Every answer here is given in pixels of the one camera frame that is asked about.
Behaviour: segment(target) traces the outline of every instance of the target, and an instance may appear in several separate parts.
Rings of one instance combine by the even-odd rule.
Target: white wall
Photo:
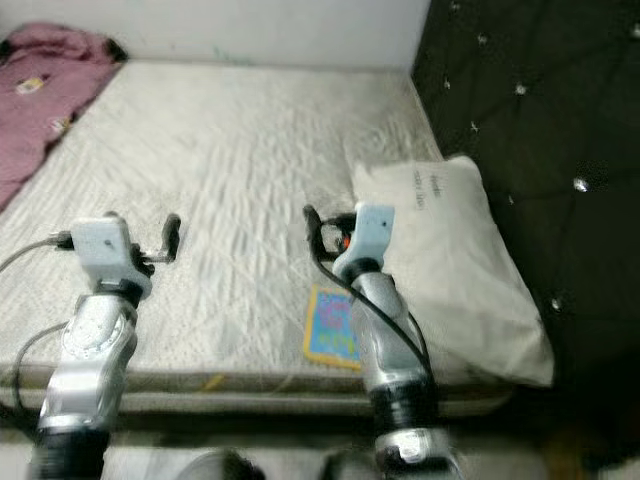
[[[47,20],[139,58],[409,70],[430,0],[0,0],[0,38]]]

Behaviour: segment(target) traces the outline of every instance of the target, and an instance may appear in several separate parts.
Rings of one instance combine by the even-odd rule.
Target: wrinkled mattress cover
[[[127,385],[138,400],[124,405],[207,411],[251,398],[259,409],[278,398],[284,411],[304,402],[322,411],[348,399],[358,410],[360,374],[302,353],[311,286],[329,284],[309,260],[301,210],[349,210],[355,164],[407,159],[441,157],[406,74],[132,61],[0,215],[0,258],[110,210],[155,248],[176,212],[178,259],[157,267],[140,305]],[[20,346],[68,319],[83,293],[71,252],[39,249],[0,275],[5,397]],[[504,394],[455,355],[430,350],[445,402],[473,408]],[[25,357],[27,403],[41,401],[58,355],[52,335]]]

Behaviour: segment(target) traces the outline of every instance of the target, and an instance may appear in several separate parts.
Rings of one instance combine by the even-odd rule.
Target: small book
[[[351,297],[344,290],[313,286],[304,354],[309,360],[325,365],[360,369],[356,336],[351,329]]]

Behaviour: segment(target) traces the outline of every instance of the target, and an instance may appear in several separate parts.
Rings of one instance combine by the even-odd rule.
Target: robotic arm
[[[461,479],[446,433],[434,428],[438,398],[421,333],[391,276],[382,273],[394,209],[358,204],[355,213],[321,221],[304,209],[311,256],[318,268],[354,296],[364,384],[373,406],[376,460],[387,478]],[[328,252],[322,228],[340,231]],[[333,261],[329,272],[323,261]]]
[[[92,293],[80,297],[62,336],[62,356],[38,422],[34,478],[100,478],[137,344],[136,308],[151,293],[151,263],[175,260],[179,228],[180,218],[169,215],[160,250],[143,253],[116,214],[81,219],[71,227]]]

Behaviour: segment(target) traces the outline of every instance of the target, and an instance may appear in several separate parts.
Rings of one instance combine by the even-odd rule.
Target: black cable
[[[58,323],[49,328],[45,328],[40,332],[36,333],[33,337],[26,341],[26,343],[22,346],[16,359],[13,363],[13,378],[12,378],[12,393],[13,393],[13,404],[16,413],[21,417],[27,416],[27,411],[24,408],[24,404],[22,403],[22,398],[20,397],[20,367],[22,366],[22,360],[24,356],[29,351],[29,349],[39,340],[43,339],[47,335],[50,335],[54,332],[62,330],[67,325],[67,322]]]
[[[14,252],[11,255],[9,255],[0,264],[0,273],[2,273],[4,270],[6,270],[6,268],[9,265],[11,265],[13,262],[15,262],[18,258],[20,258],[25,253],[30,252],[31,250],[35,250],[36,248],[39,248],[39,247],[54,246],[54,245],[56,245],[56,243],[57,243],[57,239],[55,237],[51,237],[51,238],[47,238],[45,240],[40,240],[39,242],[33,242],[33,243],[27,245],[26,247],[22,247],[17,252]]]
[[[327,277],[329,280],[334,282],[336,285],[344,288],[353,297],[360,300],[367,307],[373,310],[373,312],[376,315],[378,315],[378,317],[380,317],[380,319],[393,331],[393,333],[395,333],[400,338],[400,340],[402,340],[407,345],[409,350],[411,350],[411,353],[415,355],[416,359],[420,362],[420,365],[424,369],[425,374],[433,382],[433,385],[435,387],[435,379],[433,377],[433,372],[431,371],[431,363],[429,362],[429,357],[427,355],[426,343],[424,343],[424,338],[422,338],[420,342],[421,347],[422,347],[422,344],[424,343],[424,354],[423,354],[418,349],[418,347],[413,342],[413,340],[411,340],[409,336],[406,333],[404,333],[404,331],[386,313],[384,313],[375,303],[373,303],[365,295],[363,295],[361,292],[353,288],[347,282],[345,282],[338,276],[334,275],[333,272],[331,272],[327,267],[325,267],[315,255],[312,254],[311,259],[313,260],[314,265],[318,267],[318,270],[320,270],[320,272],[322,272],[322,274],[325,277]],[[422,332],[420,331],[419,328],[418,328],[418,332],[420,332],[419,337],[422,337]]]
[[[17,250],[16,252],[12,253],[11,255],[9,255],[5,260],[3,260],[2,263],[0,263],[0,273],[4,272],[7,269],[7,267],[9,267],[9,265],[11,265],[13,262],[15,262],[18,258],[20,258],[25,253],[28,253],[28,252],[30,252],[32,250],[35,250],[36,248],[46,247],[46,246],[52,246],[52,247],[53,246],[57,246],[58,248],[65,249],[65,250],[69,250],[69,249],[73,248],[73,242],[71,240],[70,232],[68,232],[68,231],[58,232],[56,234],[51,235],[49,238],[46,238],[44,240],[40,240],[38,242],[33,242],[33,243],[30,243],[29,245],[27,245],[25,247],[22,247],[21,249]],[[56,325],[55,327],[51,327],[49,329],[43,330],[42,332],[40,332],[40,333],[36,334],[35,336],[31,337],[27,341],[25,346],[22,347],[22,349],[20,350],[20,352],[18,354],[18,357],[16,357],[16,362],[14,363],[14,377],[13,377],[13,382],[12,382],[13,388],[14,388],[14,391],[12,392],[13,393],[13,398],[14,398],[14,400],[17,399],[18,403],[16,403],[15,408],[12,409],[12,408],[8,407],[7,405],[5,405],[4,403],[0,402],[0,418],[5,420],[12,427],[16,428],[17,430],[20,430],[24,435],[29,437],[31,440],[35,440],[36,434],[35,434],[34,429],[32,428],[32,426],[30,425],[30,423],[28,421],[26,411],[24,409],[24,406],[22,405],[22,401],[21,401],[21,398],[20,398],[20,391],[19,391],[20,374],[19,374],[19,368],[20,368],[20,364],[22,363],[22,359],[24,358],[24,355],[26,354],[27,350],[35,342],[40,340],[40,338],[44,337],[45,335],[47,335],[49,333],[52,333],[53,331],[56,331],[57,327],[59,327],[59,325]]]
[[[411,322],[411,325],[413,325],[413,328],[416,331],[416,335],[418,335],[418,342],[420,343],[420,350],[422,350],[422,354],[429,355],[429,352],[427,351],[427,342],[424,340],[424,335],[422,334],[422,329],[420,328],[420,325],[418,325],[418,322],[416,318],[413,316],[413,313],[411,312],[407,312],[407,313],[409,314],[409,321]]]

